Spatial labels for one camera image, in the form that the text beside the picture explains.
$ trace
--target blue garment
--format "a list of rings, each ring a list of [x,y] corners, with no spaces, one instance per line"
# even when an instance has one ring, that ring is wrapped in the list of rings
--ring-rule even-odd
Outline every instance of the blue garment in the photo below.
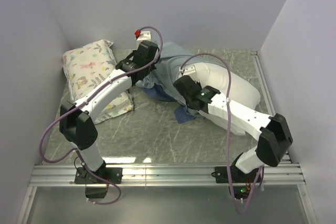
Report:
[[[138,81],[136,85],[143,88],[145,93],[155,99],[162,101],[167,101],[164,99],[174,99],[185,104],[183,96],[175,89],[173,83],[178,78],[182,63],[192,55],[192,53],[174,42],[164,43],[160,60],[155,64],[156,69],[151,71],[142,81]],[[198,62],[213,63],[224,67],[215,60],[202,57],[191,59],[186,66]],[[194,117],[201,117],[196,110],[188,109],[185,105],[175,110],[175,116],[179,123],[190,121]]]

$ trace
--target glass panel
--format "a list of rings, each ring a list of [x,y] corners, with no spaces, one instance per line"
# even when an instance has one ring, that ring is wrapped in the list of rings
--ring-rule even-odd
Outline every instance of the glass panel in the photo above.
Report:
[[[208,50],[226,59],[233,73],[249,81],[261,94],[256,110],[267,113],[257,71],[250,51]],[[130,50],[113,52],[116,60],[123,59]],[[178,124],[174,110],[177,102],[151,99],[138,87],[132,87],[134,111],[97,124],[97,146],[107,163],[201,163],[225,162],[226,131],[207,119],[195,119]],[[65,87],[62,100],[69,100]],[[232,134],[231,162],[238,154],[249,150],[257,142],[249,135]],[[58,125],[52,130],[46,156],[54,159],[63,155],[71,145],[59,133]],[[71,164],[70,154],[61,164]]]
[[[126,187],[122,191],[116,204],[98,206],[85,201],[84,188],[40,187],[28,223],[308,223],[297,186],[266,186],[243,216],[236,213],[226,186]]]

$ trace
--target black joint motor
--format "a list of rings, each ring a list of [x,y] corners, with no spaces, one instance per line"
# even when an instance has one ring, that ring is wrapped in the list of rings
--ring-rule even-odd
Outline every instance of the black joint motor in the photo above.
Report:
[[[220,91],[205,86],[203,89],[199,83],[196,83],[190,76],[182,76],[174,82],[174,87],[185,99],[188,108],[193,110],[202,110],[208,113],[208,104],[212,97],[219,94]]]
[[[115,68],[121,69],[124,72],[130,72],[132,70],[139,69],[147,65],[155,58],[158,49],[159,47],[157,46],[157,44],[147,40],[142,41],[139,44],[138,49],[134,50],[125,59],[120,61]],[[151,66],[137,73],[130,74],[129,76],[132,79],[132,84],[143,80],[143,78],[145,78],[154,69],[155,66],[154,64],[152,64]]]
[[[293,138],[284,116],[276,114],[270,116],[270,120],[266,127],[260,129],[256,153],[266,165],[276,167],[292,145]]]

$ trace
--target white wall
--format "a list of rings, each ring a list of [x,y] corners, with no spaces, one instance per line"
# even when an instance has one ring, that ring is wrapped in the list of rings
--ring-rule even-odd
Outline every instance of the white wall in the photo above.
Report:
[[[69,46],[45,0],[0,0],[0,10],[0,222],[12,224],[56,115]]]
[[[48,0],[72,47],[107,38],[133,48],[156,26],[187,48],[260,49],[286,0]]]
[[[276,110],[293,134],[320,223],[335,223],[336,0],[287,0],[261,64]]]

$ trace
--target pillow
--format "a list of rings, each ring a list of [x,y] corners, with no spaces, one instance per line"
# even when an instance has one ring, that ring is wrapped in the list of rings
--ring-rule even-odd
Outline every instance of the pillow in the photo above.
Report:
[[[97,87],[117,64],[108,40],[99,40],[63,54],[63,70],[67,77],[72,101],[86,96]],[[133,110],[127,92],[121,93],[100,113],[95,124]]]

